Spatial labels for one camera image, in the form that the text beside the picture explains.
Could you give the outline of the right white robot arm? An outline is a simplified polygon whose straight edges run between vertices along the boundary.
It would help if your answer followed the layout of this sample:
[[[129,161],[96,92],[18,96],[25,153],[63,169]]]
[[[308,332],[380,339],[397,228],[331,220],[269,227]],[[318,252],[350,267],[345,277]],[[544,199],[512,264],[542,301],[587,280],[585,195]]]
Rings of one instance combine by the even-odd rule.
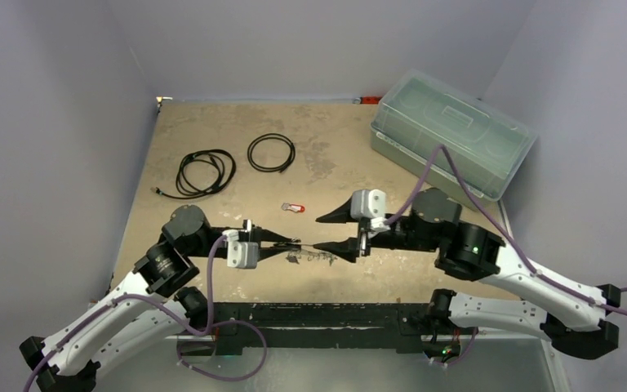
[[[361,189],[320,216],[321,224],[354,223],[358,229],[345,241],[318,243],[317,249],[352,263],[375,248],[432,252],[446,275],[511,294],[497,300],[437,289],[425,310],[404,318],[406,324],[434,335],[479,327],[518,332],[578,359],[598,359],[618,347],[619,328],[607,320],[611,307],[620,304],[618,287],[588,286],[523,261],[501,236],[463,221],[461,205],[439,189],[420,191],[409,213],[397,220],[386,211],[385,198],[381,190]]]

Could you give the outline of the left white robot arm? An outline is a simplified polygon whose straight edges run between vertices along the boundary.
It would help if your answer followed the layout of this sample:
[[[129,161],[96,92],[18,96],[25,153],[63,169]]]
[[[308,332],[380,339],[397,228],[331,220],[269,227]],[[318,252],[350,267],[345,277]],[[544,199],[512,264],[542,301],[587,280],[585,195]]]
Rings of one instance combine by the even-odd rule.
[[[300,240],[251,220],[240,228],[219,227],[197,205],[178,207],[158,241],[106,296],[57,333],[20,344],[31,370],[23,389],[92,391],[103,372],[155,341],[181,332],[213,336],[230,324],[215,320],[215,260],[254,269],[298,248]]]

